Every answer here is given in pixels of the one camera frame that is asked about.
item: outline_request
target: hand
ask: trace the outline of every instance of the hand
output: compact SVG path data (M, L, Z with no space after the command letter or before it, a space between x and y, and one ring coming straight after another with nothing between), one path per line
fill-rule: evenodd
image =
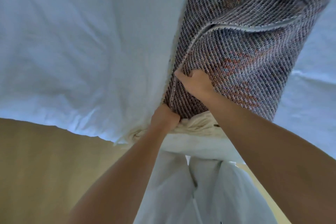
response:
M195 98L203 101L209 92L213 92L213 86L209 76L203 70L192 70L189 76L176 70L175 76L182 82L185 89Z
M179 122L180 116L172 112L166 104L162 104L155 110L150 128L158 128L168 133L176 128Z

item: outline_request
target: multicolored woven fabric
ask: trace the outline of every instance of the multicolored woven fabric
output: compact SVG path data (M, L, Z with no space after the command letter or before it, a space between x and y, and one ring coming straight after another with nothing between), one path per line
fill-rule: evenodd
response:
M329 0L188 0L173 70L202 69L216 92L273 120L283 88ZM208 109L174 77L164 102L182 118Z

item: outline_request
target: white pants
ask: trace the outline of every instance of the white pants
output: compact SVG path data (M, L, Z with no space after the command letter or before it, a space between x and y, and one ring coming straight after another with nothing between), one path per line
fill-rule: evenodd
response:
M159 152L134 223L275 224L249 175L229 162Z

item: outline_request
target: forearm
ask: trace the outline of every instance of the forearm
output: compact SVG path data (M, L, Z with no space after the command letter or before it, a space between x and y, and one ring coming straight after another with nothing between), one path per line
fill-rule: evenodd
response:
M200 100L293 224L335 222L334 159L220 94Z
M68 224L132 224L168 131L149 128L81 198Z

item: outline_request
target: beige floor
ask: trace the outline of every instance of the beige floor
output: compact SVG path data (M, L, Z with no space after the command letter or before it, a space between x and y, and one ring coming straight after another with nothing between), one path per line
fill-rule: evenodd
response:
M0 223L59 223L87 188L125 152L100 138L0 119ZM253 177L280 224L281 210Z

